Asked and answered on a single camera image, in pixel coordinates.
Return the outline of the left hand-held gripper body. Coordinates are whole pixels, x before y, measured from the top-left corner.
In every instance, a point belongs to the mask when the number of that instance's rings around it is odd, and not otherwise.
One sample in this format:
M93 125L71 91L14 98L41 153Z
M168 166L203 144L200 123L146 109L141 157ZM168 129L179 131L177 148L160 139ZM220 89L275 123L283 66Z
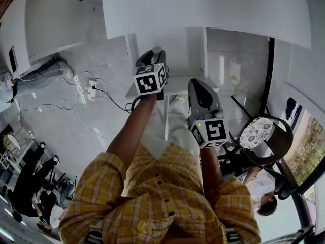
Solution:
M166 66L163 63L133 68L132 97L160 93L167 79Z

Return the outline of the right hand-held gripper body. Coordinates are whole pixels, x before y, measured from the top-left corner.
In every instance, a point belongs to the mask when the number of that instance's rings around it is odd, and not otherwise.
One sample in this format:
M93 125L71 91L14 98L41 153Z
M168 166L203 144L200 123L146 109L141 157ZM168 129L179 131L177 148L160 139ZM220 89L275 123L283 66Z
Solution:
M230 138L228 121L222 108L196 119L192 114L186 121L200 149L221 146Z

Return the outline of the deep white drawer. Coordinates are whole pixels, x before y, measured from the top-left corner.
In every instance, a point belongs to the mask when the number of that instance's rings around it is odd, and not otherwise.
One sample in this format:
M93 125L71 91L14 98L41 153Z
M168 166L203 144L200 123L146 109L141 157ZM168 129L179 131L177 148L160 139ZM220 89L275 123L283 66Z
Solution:
M169 67L165 95L185 94L191 79L207 83L214 91L219 88L208 76L207 29L177 27L125 35L131 67L153 47L160 46L167 55Z

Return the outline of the person's left forearm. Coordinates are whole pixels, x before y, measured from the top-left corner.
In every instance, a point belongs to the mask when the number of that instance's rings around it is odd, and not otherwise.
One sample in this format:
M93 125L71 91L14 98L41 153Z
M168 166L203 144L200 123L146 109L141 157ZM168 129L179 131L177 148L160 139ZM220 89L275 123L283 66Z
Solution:
M130 166L135 156L152 114L156 98L155 94L150 94L139 101L107 149L107 152L117 155L122 160L125 168Z

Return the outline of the person's right forearm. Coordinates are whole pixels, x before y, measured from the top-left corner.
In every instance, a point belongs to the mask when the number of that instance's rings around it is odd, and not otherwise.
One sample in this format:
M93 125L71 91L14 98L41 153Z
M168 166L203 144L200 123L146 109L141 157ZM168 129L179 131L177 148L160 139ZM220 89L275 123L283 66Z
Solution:
M212 190L218 189L224 180L220 170L218 155L214 148L200 149L200 157L204 193L207 196Z

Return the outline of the person's white shoe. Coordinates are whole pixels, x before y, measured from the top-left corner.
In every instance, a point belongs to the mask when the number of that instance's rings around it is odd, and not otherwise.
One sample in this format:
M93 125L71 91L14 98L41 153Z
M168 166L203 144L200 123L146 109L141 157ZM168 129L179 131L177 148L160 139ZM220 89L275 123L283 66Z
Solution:
M169 103L171 104L173 101L181 101L184 103L186 99L187 99L187 94L171 95L169 99Z

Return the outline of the person's white trousers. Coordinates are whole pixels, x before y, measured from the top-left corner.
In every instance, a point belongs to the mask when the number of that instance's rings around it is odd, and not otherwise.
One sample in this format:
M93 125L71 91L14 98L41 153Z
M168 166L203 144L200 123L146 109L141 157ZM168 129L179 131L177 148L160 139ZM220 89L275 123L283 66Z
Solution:
M188 129L185 103L173 101L165 107L164 101L156 101L143 136L143 144L159 159L170 144L181 147L199 157L199 147Z

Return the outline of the floral round seat cushion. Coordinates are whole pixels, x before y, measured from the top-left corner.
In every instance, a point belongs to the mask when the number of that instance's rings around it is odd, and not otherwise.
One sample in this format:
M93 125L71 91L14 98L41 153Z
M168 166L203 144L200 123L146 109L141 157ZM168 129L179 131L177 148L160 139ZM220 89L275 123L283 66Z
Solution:
M257 117L250 122L239 136L239 144L244 149L259 146L270 134L273 122L269 118Z

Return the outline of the small dark bag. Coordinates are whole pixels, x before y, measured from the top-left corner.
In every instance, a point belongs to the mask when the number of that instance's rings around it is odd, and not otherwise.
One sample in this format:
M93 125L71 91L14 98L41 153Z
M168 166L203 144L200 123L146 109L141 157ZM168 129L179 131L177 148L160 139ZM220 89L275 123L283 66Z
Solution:
M286 105L286 111L285 111L286 120L289 120L291 118L293 110L296 107L296 104L297 104L297 102L293 98L291 98L291 97L288 98L287 105Z

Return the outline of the black mesh office chair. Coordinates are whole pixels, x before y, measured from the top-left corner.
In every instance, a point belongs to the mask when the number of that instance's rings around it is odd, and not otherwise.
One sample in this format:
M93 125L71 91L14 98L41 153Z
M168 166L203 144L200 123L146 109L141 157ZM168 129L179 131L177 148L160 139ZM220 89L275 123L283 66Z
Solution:
M275 178L274 195L277 196L279 200L286 200L296 191L296 187L289 182L285 175L278 172L272 172L271 174Z

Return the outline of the small white side desk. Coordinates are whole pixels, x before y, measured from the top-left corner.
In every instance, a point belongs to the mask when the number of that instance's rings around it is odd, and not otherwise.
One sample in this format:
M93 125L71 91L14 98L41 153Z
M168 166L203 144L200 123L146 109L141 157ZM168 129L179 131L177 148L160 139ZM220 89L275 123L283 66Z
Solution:
M13 0L0 18L0 61L13 77L40 59L85 42L85 5L79 0ZM18 68L12 72L14 46Z

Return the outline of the window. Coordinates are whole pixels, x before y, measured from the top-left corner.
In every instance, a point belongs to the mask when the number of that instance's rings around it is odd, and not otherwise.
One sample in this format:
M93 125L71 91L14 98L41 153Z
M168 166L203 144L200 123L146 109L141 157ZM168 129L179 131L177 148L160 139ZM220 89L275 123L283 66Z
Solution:
M325 127L304 108L295 115L293 126L293 142L283 159L300 186L325 157Z

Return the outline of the yellow plaid shirt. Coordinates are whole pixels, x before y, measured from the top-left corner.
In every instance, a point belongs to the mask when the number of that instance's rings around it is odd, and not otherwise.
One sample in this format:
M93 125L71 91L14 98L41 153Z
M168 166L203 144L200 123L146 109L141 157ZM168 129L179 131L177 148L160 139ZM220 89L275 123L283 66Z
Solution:
M261 241L250 192L235 177L206 196L198 158L169 145L157 159L140 145L128 168L109 152L84 170L59 225L64 244L86 244L90 227L103 244L159 244L175 226L190 237L228 244L234 229L244 244Z

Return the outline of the black phone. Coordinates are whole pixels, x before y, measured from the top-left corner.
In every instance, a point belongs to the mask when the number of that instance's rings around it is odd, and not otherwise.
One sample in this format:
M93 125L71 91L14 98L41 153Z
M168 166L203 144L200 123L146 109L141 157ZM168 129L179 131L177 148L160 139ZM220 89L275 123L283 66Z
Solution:
M9 58L10 58L10 64L11 64L12 72L15 73L17 68L18 68L18 64L17 64L17 60L16 60L14 46L12 46L10 51L9 51Z

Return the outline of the transparent round chair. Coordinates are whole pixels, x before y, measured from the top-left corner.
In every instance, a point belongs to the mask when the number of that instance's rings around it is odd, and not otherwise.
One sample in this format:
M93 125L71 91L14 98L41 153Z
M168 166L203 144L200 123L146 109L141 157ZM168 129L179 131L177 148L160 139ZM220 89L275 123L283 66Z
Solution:
M31 131L21 128L18 132L14 132L13 128L7 124L0 131L0 158L6 161L16 160L33 140L34 136Z

